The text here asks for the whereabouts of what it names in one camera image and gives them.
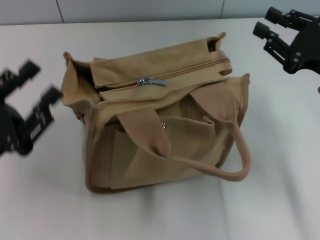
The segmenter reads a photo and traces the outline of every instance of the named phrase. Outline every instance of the robotic hand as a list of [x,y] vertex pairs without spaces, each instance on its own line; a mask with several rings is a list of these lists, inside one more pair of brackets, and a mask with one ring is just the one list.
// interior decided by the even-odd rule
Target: robotic hand
[[5,98],[17,87],[32,79],[40,68],[27,61],[20,69],[19,75],[6,70],[0,75],[0,155],[17,151],[26,155],[33,149],[34,142],[54,120],[49,106],[62,97],[53,86],[42,95],[40,102],[32,109],[32,113],[24,120],[11,106],[5,104]]
[[253,34],[267,39],[263,49],[281,63],[289,74],[301,69],[309,69],[320,74],[320,17],[316,18],[296,10],[282,15],[281,11],[270,7],[264,18],[273,24],[297,30],[298,34],[289,46],[277,33],[258,21]]

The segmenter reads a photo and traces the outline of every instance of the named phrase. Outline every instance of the white table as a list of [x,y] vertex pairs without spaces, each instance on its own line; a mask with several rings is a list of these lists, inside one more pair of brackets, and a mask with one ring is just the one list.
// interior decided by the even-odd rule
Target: white table
[[[54,124],[26,158],[0,159],[3,240],[320,239],[320,76],[289,75],[252,34],[262,19],[0,26],[0,66],[25,59],[41,74],[9,102],[24,116],[50,83],[60,86],[63,52],[114,58],[227,32],[231,76],[251,74],[242,131],[252,170],[242,182],[214,177],[96,195],[84,185],[82,125],[57,104]],[[268,23],[288,43],[295,31]],[[233,148],[223,166],[240,167]]]

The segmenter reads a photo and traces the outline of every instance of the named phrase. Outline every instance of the tan canvas tote bag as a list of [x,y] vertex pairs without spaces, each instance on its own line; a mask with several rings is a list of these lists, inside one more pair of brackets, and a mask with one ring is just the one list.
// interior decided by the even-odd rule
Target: tan canvas tote bag
[[[85,184],[96,193],[207,174],[241,181],[250,153],[241,133],[249,74],[232,71],[225,33],[115,59],[74,60],[63,103],[83,119]],[[242,169],[219,169],[235,141]]]

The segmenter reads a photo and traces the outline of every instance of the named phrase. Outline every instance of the white wall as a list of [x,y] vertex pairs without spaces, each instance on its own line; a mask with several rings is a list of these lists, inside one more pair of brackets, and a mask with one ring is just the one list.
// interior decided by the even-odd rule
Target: white wall
[[320,0],[0,0],[0,25],[250,18],[271,6],[320,16]]

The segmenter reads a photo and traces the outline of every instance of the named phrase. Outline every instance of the zipper pull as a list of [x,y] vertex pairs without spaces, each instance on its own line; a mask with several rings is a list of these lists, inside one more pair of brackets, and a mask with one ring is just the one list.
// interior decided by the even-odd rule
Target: zipper pull
[[149,78],[149,77],[140,78],[138,81],[136,81],[136,83],[140,86],[149,84],[149,85],[157,85],[157,86],[162,86],[162,87],[165,87],[168,84],[167,81],[153,79],[153,78]]

